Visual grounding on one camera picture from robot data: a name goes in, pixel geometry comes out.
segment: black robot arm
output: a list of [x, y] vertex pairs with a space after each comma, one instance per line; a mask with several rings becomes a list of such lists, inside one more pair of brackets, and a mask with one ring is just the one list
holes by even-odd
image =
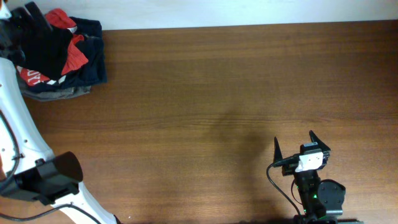
[[[311, 143], [302, 144], [300, 153], [283, 158], [277, 138], [274, 138], [274, 162], [270, 167], [282, 167], [282, 175], [293, 175], [294, 183], [302, 202], [304, 215], [298, 211], [294, 216], [296, 224], [363, 224], [359, 221], [338, 221], [343, 214], [343, 202], [346, 188], [334, 180], [321, 180], [318, 170], [322, 170], [330, 157], [330, 148], [313, 131], [310, 131]], [[294, 205], [269, 178], [271, 183]]]

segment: pile of clothes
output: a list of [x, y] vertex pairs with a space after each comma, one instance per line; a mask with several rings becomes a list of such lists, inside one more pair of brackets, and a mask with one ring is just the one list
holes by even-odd
[[105, 83], [104, 42], [99, 21], [68, 17], [61, 9], [45, 15], [53, 32], [23, 41], [25, 61], [16, 66], [24, 96], [50, 101], [74, 98]]

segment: gray cloth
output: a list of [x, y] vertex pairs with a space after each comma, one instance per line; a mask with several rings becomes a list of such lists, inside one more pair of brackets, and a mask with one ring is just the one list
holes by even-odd
[[71, 87], [64, 90], [55, 90], [55, 91], [45, 91], [41, 93], [35, 93], [30, 91], [26, 82], [17, 74], [19, 90], [24, 96], [29, 98], [45, 102], [52, 100], [62, 100], [62, 99], [70, 99], [74, 97], [78, 97], [81, 95], [89, 94], [91, 90], [91, 86], [78, 86]]

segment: navy blue cloth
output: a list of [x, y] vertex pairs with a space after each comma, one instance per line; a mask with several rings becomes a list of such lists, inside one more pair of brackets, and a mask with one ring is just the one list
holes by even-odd
[[102, 38], [102, 26], [99, 21], [92, 21], [88, 19], [80, 19], [71, 17], [77, 24], [75, 34], [86, 34], [89, 36]]
[[30, 91], [40, 93], [43, 91], [91, 86], [107, 82], [104, 62], [104, 42], [102, 40], [102, 27], [100, 22], [75, 17], [71, 17], [71, 19], [77, 24], [75, 34], [85, 36], [85, 40], [76, 43], [76, 47], [86, 56], [88, 63], [77, 71], [67, 73], [65, 81], [61, 84], [48, 85], [46, 83], [39, 83], [30, 86]]

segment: wood grain surface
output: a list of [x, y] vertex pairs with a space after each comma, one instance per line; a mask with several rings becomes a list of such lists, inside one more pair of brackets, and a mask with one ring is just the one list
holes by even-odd
[[[123, 223], [290, 218], [266, 178], [314, 130], [343, 218], [398, 220], [398, 21], [104, 32], [109, 83], [72, 100], [25, 99], [55, 154]], [[292, 177], [271, 170], [290, 194]], [[50, 209], [0, 199], [25, 217]], [[72, 223], [61, 212], [31, 223]]]

